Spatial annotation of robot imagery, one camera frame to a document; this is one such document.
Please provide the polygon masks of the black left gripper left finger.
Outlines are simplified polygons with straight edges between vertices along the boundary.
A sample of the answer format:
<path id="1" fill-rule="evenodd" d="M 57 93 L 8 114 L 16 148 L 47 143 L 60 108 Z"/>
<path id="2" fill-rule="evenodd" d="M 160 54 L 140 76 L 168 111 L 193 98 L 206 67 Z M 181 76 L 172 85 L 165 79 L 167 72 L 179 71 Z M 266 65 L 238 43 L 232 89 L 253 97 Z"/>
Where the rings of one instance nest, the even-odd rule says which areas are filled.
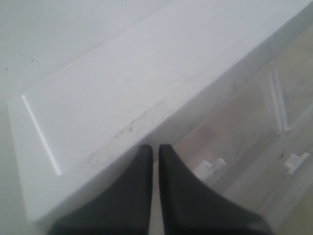
<path id="1" fill-rule="evenodd" d="M 142 145 L 118 179 L 94 200 L 58 219 L 50 235 L 147 235 L 153 192 L 153 149 Z"/>

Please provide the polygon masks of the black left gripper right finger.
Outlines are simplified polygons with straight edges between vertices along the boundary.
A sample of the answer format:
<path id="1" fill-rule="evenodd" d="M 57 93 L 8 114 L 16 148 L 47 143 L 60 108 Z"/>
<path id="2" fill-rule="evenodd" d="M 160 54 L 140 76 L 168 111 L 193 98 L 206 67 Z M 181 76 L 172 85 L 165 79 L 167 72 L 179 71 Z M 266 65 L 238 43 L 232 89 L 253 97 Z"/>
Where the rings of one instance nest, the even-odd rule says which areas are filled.
<path id="1" fill-rule="evenodd" d="M 159 193 L 166 235 L 269 235 L 258 214 L 201 182 L 170 144 L 159 147 Z"/>

